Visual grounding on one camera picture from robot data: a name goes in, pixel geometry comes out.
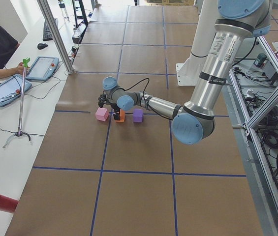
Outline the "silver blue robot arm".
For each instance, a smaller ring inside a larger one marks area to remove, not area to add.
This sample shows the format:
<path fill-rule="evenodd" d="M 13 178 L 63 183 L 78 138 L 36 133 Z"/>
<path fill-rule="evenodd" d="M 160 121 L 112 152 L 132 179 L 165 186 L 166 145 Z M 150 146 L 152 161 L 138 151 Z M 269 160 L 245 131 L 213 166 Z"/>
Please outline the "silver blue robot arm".
<path fill-rule="evenodd" d="M 192 145 L 210 136 L 215 128 L 213 108 L 237 51 L 246 38 L 263 36 L 270 29 L 270 0 L 206 0 L 203 2 L 194 38 L 203 63 L 192 96 L 185 104 L 175 104 L 145 91 L 120 87 L 114 77 L 106 77 L 99 107 L 110 105 L 115 112 L 141 106 L 172 121 L 172 131 L 181 143 Z"/>

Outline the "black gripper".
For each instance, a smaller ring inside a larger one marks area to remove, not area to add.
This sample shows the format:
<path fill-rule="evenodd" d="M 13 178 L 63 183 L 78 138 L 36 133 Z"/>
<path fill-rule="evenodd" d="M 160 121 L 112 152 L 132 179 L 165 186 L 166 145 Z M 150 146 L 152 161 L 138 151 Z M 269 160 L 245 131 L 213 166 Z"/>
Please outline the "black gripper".
<path fill-rule="evenodd" d="M 117 104 L 109 99 L 106 94 L 101 94 L 98 98 L 98 106 L 103 108 L 104 105 L 110 105 L 114 112 L 120 110 Z M 114 113 L 114 120 L 120 120 L 120 113 Z"/>

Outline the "person's hand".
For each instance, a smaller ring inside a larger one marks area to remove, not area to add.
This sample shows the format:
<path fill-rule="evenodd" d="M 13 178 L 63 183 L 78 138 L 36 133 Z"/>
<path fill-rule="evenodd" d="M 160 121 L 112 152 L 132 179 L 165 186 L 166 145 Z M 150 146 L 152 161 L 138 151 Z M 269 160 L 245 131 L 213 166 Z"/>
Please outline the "person's hand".
<path fill-rule="evenodd" d="M 20 75 L 22 75 L 23 72 L 25 72 L 25 74 L 27 75 L 28 72 L 29 72 L 29 70 L 30 70 L 29 67 L 25 67 L 24 64 L 23 64 L 23 62 L 20 62 L 20 63 L 18 64 L 18 66 L 15 68 L 15 72 L 14 72 L 14 73 L 15 73 L 15 74 L 20 74 Z"/>

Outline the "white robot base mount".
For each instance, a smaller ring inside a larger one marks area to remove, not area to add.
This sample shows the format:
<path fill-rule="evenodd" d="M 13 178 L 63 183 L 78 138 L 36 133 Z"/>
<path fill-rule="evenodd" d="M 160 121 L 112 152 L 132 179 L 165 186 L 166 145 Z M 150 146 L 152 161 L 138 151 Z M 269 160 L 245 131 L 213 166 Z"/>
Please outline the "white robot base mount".
<path fill-rule="evenodd" d="M 189 58 L 176 64 L 179 86 L 195 86 L 211 48 L 216 30 L 214 24 L 218 18 L 216 0 L 204 0 L 196 28 Z"/>

